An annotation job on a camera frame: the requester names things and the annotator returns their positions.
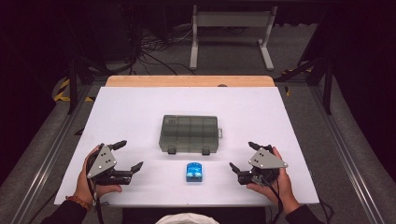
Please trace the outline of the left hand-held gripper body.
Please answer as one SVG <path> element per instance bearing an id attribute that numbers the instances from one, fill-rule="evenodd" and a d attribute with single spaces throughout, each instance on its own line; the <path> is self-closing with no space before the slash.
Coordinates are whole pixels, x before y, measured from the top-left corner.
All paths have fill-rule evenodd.
<path id="1" fill-rule="evenodd" d="M 133 173 L 131 171 L 117 171 L 115 159 L 109 145 L 101 144 L 99 150 L 92 154 L 93 161 L 88 161 L 87 177 L 96 185 L 129 185 Z"/>

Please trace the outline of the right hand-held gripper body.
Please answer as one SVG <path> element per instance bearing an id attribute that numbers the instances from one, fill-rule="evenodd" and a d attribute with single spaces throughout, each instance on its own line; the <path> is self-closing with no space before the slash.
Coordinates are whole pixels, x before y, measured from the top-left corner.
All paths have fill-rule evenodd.
<path id="1" fill-rule="evenodd" d="M 255 150 L 255 154 L 249 159 L 252 166 L 249 171 L 241 171 L 237 175 L 240 185 L 255 183 L 260 186 L 270 186 L 279 176 L 280 168 L 287 168 L 289 165 L 278 158 L 271 145 L 264 146 L 263 149 Z"/>

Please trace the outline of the small blue plastic box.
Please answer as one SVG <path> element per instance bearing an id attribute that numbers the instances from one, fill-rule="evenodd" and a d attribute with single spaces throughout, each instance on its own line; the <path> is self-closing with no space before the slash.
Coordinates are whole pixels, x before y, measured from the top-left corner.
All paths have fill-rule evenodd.
<path id="1" fill-rule="evenodd" d="M 199 162 L 190 162 L 186 168 L 187 182 L 202 182 L 203 181 L 203 166 Z"/>

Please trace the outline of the grey transparent storage box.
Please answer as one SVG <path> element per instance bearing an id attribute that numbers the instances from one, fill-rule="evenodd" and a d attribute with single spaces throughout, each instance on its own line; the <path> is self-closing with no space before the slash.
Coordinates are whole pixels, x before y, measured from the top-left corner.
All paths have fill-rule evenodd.
<path id="1" fill-rule="evenodd" d="M 210 155 L 219 148 L 219 123 L 216 116 L 164 115 L 159 145 L 168 154 L 200 153 Z"/>

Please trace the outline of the person's left hand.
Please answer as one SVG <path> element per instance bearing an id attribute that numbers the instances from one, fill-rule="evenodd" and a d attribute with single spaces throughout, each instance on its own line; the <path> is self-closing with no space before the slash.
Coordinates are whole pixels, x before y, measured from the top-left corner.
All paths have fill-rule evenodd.
<path id="1" fill-rule="evenodd" d="M 96 146 L 86 157 L 83 165 L 82 165 L 82 170 L 80 171 L 78 175 L 78 181 L 77 181 L 77 186 L 76 190 L 73 194 L 74 197 L 79 198 L 82 202 L 84 202 L 87 205 L 92 205 L 93 203 L 93 197 L 90 192 L 90 188 L 88 185 L 87 177 L 86 177 L 86 163 L 88 158 L 91 156 L 92 153 L 96 152 L 99 149 L 99 146 Z M 110 192 L 122 192 L 122 188 L 120 185 L 109 185 L 109 186 L 101 186 L 98 185 L 95 187 L 95 192 L 98 198 L 101 198 L 105 194 L 108 194 Z"/>

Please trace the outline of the person's right hand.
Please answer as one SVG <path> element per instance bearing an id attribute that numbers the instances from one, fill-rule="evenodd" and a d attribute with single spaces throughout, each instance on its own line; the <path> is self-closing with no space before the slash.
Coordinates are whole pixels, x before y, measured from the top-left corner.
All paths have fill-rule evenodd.
<path id="1" fill-rule="evenodd" d="M 277 181 L 273 183 L 273 189 L 279 197 L 276 197 L 269 187 L 261 187 L 257 184 L 250 183 L 247 184 L 247 188 L 264 195 L 274 205 L 279 205 L 278 201 L 281 201 L 283 204 L 283 213 L 285 215 L 290 214 L 300 207 L 300 204 L 293 195 L 290 177 L 285 168 L 279 169 Z"/>

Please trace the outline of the person's white cap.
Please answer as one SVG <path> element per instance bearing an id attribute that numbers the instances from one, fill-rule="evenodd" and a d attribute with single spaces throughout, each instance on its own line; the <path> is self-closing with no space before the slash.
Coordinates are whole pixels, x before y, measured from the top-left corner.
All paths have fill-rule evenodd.
<path id="1" fill-rule="evenodd" d="M 155 224 L 219 224 L 213 217 L 194 213 L 167 215 L 160 218 Z"/>

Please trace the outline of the black metal stand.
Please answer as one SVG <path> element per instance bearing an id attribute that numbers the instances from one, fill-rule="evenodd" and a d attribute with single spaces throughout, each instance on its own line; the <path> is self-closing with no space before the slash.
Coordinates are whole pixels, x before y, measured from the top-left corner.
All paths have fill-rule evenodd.
<path id="1" fill-rule="evenodd" d="M 327 58 L 317 58 L 313 61 L 303 63 L 296 68 L 286 71 L 285 75 L 275 78 L 275 82 L 286 82 L 291 78 L 305 72 L 310 69 L 308 77 L 305 79 L 305 83 L 308 86 L 317 86 L 319 82 L 324 79 L 324 88 L 322 94 L 322 104 L 328 115 L 331 112 L 331 97 L 332 97 L 332 64 Z"/>
<path id="2" fill-rule="evenodd" d="M 71 59 L 68 63 L 68 79 L 70 90 L 70 103 L 68 115 L 71 115 L 78 105 L 78 80 L 83 85 L 91 85 L 92 72 L 89 70 L 90 62 L 84 57 Z"/>

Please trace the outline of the white board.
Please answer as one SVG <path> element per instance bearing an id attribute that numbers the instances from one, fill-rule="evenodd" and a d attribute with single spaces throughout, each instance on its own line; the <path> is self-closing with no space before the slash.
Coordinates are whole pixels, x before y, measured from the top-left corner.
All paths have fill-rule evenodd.
<path id="1" fill-rule="evenodd" d="M 169 155 L 159 147 L 164 115 L 212 115 L 222 137 L 216 153 Z M 99 90 L 83 135 L 65 172 L 55 202 L 72 194 L 81 165 L 101 143 L 126 140 L 115 151 L 117 169 L 128 170 L 143 162 L 141 170 L 121 193 L 104 201 L 120 207 L 261 206 L 267 199 L 240 185 L 229 162 L 249 169 L 254 151 L 248 142 L 277 148 L 289 165 L 292 189 L 299 203 L 317 203 L 309 174 L 290 118 L 275 87 L 127 88 Z M 187 182 L 190 162 L 203 166 L 202 182 Z"/>

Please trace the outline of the wooden table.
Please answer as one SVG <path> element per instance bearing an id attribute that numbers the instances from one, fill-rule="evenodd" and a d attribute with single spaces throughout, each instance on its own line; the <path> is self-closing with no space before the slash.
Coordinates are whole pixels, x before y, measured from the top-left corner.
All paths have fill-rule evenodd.
<path id="1" fill-rule="evenodd" d="M 111 76 L 107 87 L 274 87 L 268 76 Z"/>

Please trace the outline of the white metal stand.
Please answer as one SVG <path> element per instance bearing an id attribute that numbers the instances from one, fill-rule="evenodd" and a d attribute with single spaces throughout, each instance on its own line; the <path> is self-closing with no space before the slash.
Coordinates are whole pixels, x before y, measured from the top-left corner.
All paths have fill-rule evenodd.
<path id="1" fill-rule="evenodd" d="M 193 6 L 191 17 L 192 43 L 190 68 L 198 66 L 198 28 L 199 27 L 257 27 L 263 28 L 263 38 L 257 41 L 266 69 L 273 71 L 274 65 L 267 44 L 275 22 L 277 7 L 264 11 L 200 11 Z"/>

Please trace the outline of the aluminium rail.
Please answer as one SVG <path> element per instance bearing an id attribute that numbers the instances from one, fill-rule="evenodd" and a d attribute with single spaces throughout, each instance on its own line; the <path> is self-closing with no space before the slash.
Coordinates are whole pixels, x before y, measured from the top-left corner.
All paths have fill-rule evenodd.
<path id="1" fill-rule="evenodd" d="M 53 200 L 76 150 L 99 88 L 84 86 L 78 105 L 60 101 L 0 188 L 0 224 L 37 224 L 54 210 Z"/>
<path id="2" fill-rule="evenodd" d="M 358 170 L 356 163 L 351 157 L 347 144 L 341 135 L 332 115 L 329 115 L 324 108 L 322 102 L 322 95 L 317 87 L 309 87 L 311 95 L 316 102 L 319 111 L 326 123 L 326 126 L 330 130 L 333 143 L 335 144 L 335 150 L 340 157 L 341 162 L 346 170 L 348 178 L 351 182 L 353 189 L 355 190 L 363 210 L 368 217 L 371 224 L 385 224 L 382 215 L 380 214 L 378 207 L 372 197 L 371 192 L 368 190 L 361 173 Z"/>

